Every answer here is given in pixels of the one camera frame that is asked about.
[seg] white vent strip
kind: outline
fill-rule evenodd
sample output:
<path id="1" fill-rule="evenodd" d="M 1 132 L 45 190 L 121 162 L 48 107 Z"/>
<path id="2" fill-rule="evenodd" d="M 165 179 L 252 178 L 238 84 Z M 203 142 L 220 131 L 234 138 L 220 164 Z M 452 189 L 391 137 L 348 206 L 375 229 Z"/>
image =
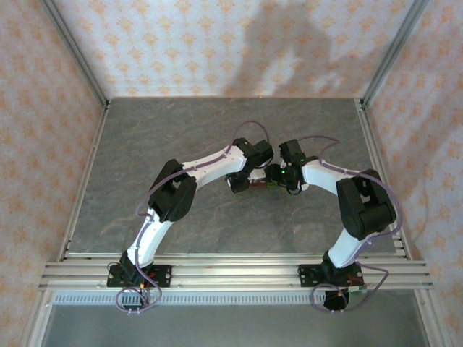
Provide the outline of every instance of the white vent strip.
<path id="1" fill-rule="evenodd" d="M 108 305 L 114 304 L 116 294 L 113 293 L 86 293 L 86 294 L 58 294 L 55 297 L 56 305 Z M 321 304 L 325 294 L 319 292 L 314 296 L 315 303 Z M 136 294 L 127 293 L 122 297 L 123 304 L 140 304 Z M 310 304 L 309 293 L 280 294 L 272 292 L 263 293 L 163 293 L 163 305 L 259 305 L 259 304 Z"/>

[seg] patterned wallpaper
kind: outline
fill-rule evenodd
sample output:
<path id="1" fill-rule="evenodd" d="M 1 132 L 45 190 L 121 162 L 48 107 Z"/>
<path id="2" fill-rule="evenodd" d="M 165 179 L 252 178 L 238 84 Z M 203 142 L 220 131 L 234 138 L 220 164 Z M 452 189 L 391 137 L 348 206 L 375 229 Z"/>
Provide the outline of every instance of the patterned wallpaper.
<path id="1" fill-rule="evenodd" d="M 110 98 L 357 98 L 412 0 L 56 3 Z"/>
<path id="2" fill-rule="evenodd" d="M 37 0 L 0 11 L 0 346 L 18 346 L 101 108 Z"/>
<path id="3" fill-rule="evenodd" d="M 415 254 L 430 264 L 455 346 L 463 340 L 463 11 L 429 3 L 369 115 Z"/>

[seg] gray stone floor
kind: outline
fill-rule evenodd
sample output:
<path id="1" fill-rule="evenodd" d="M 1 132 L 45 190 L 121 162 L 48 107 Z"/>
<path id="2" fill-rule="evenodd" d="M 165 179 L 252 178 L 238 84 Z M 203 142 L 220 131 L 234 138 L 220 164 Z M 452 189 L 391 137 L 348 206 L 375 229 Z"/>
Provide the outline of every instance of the gray stone floor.
<path id="1" fill-rule="evenodd" d="M 134 214 L 164 163 L 205 157 L 224 148 L 242 121 L 262 122 L 275 151 L 306 134 L 337 137 L 342 144 L 326 160 L 351 169 L 371 167 L 354 101 L 350 99 L 127 98 L 113 100 L 70 246 L 71 253 L 122 252 L 142 219 Z M 239 137 L 265 138 L 251 124 Z M 307 156 L 326 140 L 301 142 Z M 158 254 L 325 252 L 342 229 L 337 198 L 310 187 L 290 196 L 285 189 L 232 194 L 217 180 L 195 196 L 190 212 L 175 223 Z M 391 239 L 368 252 L 393 252 Z"/>

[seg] purple cable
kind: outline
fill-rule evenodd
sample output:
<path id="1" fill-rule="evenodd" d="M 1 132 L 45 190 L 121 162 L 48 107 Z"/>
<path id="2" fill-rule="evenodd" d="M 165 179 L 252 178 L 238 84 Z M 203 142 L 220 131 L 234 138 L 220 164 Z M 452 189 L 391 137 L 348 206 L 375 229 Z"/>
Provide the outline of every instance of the purple cable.
<path id="1" fill-rule="evenodd" d="M 230 140 L 230 143 L 228 145 L 228 147 L 225 149 L 224 153 L 223 154 L 220 154 L 217 158 L 214 158 L 210 161 L 207 161 L 205 163 L 202 163 L 200 165 L 197 165 L 197 166 L 192 166 L 192 167 L 189 167 L 189 168 L 185 168 L 181 171 L 177 171 L 176 173 L 173 173 L 172 175 L 170 176 L 167 176 L 165 179 L 161 180 L 159 183 L 157 183 L 157 185 L 155 185 L 153 188 L 150 189 L 150 191 L 148 192 L 147 196 L 145 197 L 145 199 L 143 199 L 137 206 L 137 208 L 135 209 L 135 214 L 139 217 L 149 217 L 150 218 L 150 221 L 149 223 L 146 223 L 145 226 L 143 227 L 142 231 L 138 234 L 138 237 L 137 237 L 137 242 L 135 243 L 135 267 L 137 268 L 137 271 L 141 274 L 141 276 L 144 277 L 144 279 L 146 279 L 149 283 L 151 283 L 154 288 L 157 289 L 157 291 L 159 292 L 159 295 L 158 297 L 156 298 L 155 301 L 153 301 L 152 303 L 149 303 L 148 301 L 148 297 L 144 297 L 141 293 L 141 291 L 138 291 L 136 288 L 134 287 L 128 287 L 128 288 L 123 288 L 119 291 L 119 293 L 116 294 L 116 307 L 123 311 L 123 312 L 126 312 L 128 314 L 131 314 L 132 313 L 132 309 L 125 309 L 120 303 L 119 303 L 119 298 L 121 297 L 121 295 L 125 292 L 125 291 L 134 291 L 137 293 L 137 295 L 142 299 L 142 303 L 143 303 L 143 306 L 141 309 L 137 309 L 137 313 L 140 314 L 152 307 L 154 307 L 162 298 L 162 290 L 161 288 L 158 286 L 158 284 L 150 277 L 148 277 L 144 272 L 143 270 L 141 269 L 140 267 L 140 262 L 139 262 L 139 259 L 138 259 L 138 249 L 140 248 L 140 243 L 142 241 L 142 237 L 143 237 L 143 234 L 145 233 L 146 229 L 148 228 L 148 226 L 151 224 L 151 222 L 153 221 L 153 218 L 154 216 L 149 214 L 149 213 L 140 213 L 140 208 L 145 204 L 146 200 L 152 195 L 152 193 L 154 193 L 156 190 L 158 190 L 159 188 L 161 188 L 166 182 L 170 181 L 171 179 L 174 179 L 175 177 L 178 177 L 184 173 L 187 173 L 191 170 L 196 170 L 196 169 L 199 169 L 199 168 L 204 168 L 205 166 L 209 166 L 211 164 L 214 164 L 214 163 L 217 163 L 218 161 L 220 161 L 222 158 L 224 158 L 228 152 L 231 150 L 232 146 L 233 146 L 233 141 L 235 139 L 235 137 L 237 136 L 237 132 L 239 129 L 241 129 L 241 127 L 243 127 L 244 125 L 246 124 L 249 124 L 249 123 L 253 123 L 253 124 L 257 124 L 259 127 L 261 127 L 263 129 L 263 131 L 265 132 L 266 134 L 266 139 L 267 139 L 267 142 L 270 142 L 270 137 L 268 136 L 268 132 L 267 132 L 267 129 L 261 124 L 259 123 L 258 121 L 243 121 L 234 131 L 233 135 L 231 136 L 231 140 Z"/>
<path id="2" fill-rule="evenodd" d="M 396 227 L 388 232 L 388 233 L 385 233 L 385 234 L 380 234 L 380 235 L 376 235 L 376 236 L 371 236 L 370 238 L 367 239 L 367 241 L 355 252 L 354 254 L 354 259 L 355 259 L 355 263 L 357 265 L 359 265 L 360 267 L 363 267 L 363 268 L 366 268 L 366 269 L 370 269 L 370 270 L 377 270 L 377 271 L 381 271 L 384 273 L 384 276 L 383 278 L 379 281 L 379 283 L 376 285 L 376 287 L 371 291 L 370 294 L 368 294 L 358 305 L 356 305 L 355 307 L 352 307 L 351 309 L 342 309 L 342 310 L 339 310 L 339 311 L 334 311 L 334 310 L 328 310 L 328 309 L 321 309 L 320 307 L 318 307 L 316 304 L 315 304 L 315 300 L 314 300 L 314 294 L 315 294 L 315 291 L 320 288 L 320 287 L 332 287 L 332 288 L 335 288 L 343 297 L 344 299 L 344 302 L 347 302 L 346 301 L 346 297 L 344 295 L 344 293 L 342 292 L 342 290 L 338 287 L 338 286 L 335 286 L 333 284 L 330 284 L 330 283 L 320 283 L 318 285 L 316 285 L 315 287 L 313 287 L 312 291 L 310 292 L 310 304 L 312 305 L 312 307 L 314 309 L 316 309 L 317 311 L 319 312 L 322 312 L 322 313 L 344 313 L 344 312 L 351 312 L 355 309 L 358 309 L 360 308 L 361 306 L 363 306 L 368 300 L 371 299 L 371 297 L 376 293 L 376 291 L 383 285 L 384 281 L 387 279 L 387 277 L 389 276 L 389 271 L 387 271 L 386 269 L 381 269 L 379 267 L 374 267 L 374 266 L 371 266 L 371 265 L 366 265 L 366 264 L 362 264 L 361 262 L 358 262 L 357 261 L 357 257 L 360 255 L 360 253 L 363 252 L 363 250 L 369 245 L 371 244 L 371 241 L 372 240 L 375 240 L 375 239 L 382 239 L 383 237 L 388 237 L 388 236 L 393 236 L 394 234 L 397 234 L 400 230 L 400 228 L 402 227 L 402 222 L 403 222 L 403 215 L 402 215 L 402 209 L 400 207 L 400 203 L 399 203 L 399 200 L 397 199 L 397 196 L 394 194 L 394 192 L 392 192 L 392 190 L 386 185 L 384 184 L 382 181 L 380 181 L 379 179 L 373 177 L 373 176 L 370 176 L 370 175 L 365 175 L 364 173 L 359 173 L 359 172 L 354 172 L 354 171 L 350 171 L 350 170 L 344 170 L 342 168 L 338 168 L 336 166 L 332 166 L 330 164 L 328 164 L 327 162 L 323 161 L 322 159 L 322 154 L 323 152 L 325 152 L 327 149 L 329 149 L 330 147 L 333 147 L 334 145 L 337 145 L 339 143 L 341 143 L 341 141 L 339 141 L 338 139 L 335 139 L 333 137 L 328 137 L 328 136 L 324 136 L 324 135 L 309 135 L 309 136 L 304 136 L 304 137 L 301 137 L 300 139 L 298 139 L 298 141 L 300 140 L 306 140 L 306 139 L 312 139 L 312 138 L 321 138 L 321 139 L 327 139 L 327 140 L 331 140 L 331 141 L 334 141 L 334 143 L 331 143 L 330 145 L 324 147 L 320 153 L 318 154 L 318 160 L 320 162 L 320 164 L 325 167 L 325 168 L 328 168 L 332 171 L 335 171 L 335 172 L 339 172 L 339 173 L 343 173 L 343 174 L 347 174 L 347 175 L 351 175 L 351 176 L 359 176 L 359 177 L 362 177 L 364 179 L 369 179 L 370 181 L 373 181 L 375 182 L 376 184 L 378 184 L 381 188 L 383 188 L 384 190 L 387 191 L 389 197 L 391 198 L 395 208 L 396 208 L 396 211 L 397 211 L 397 224 L 396 224 Z"/>

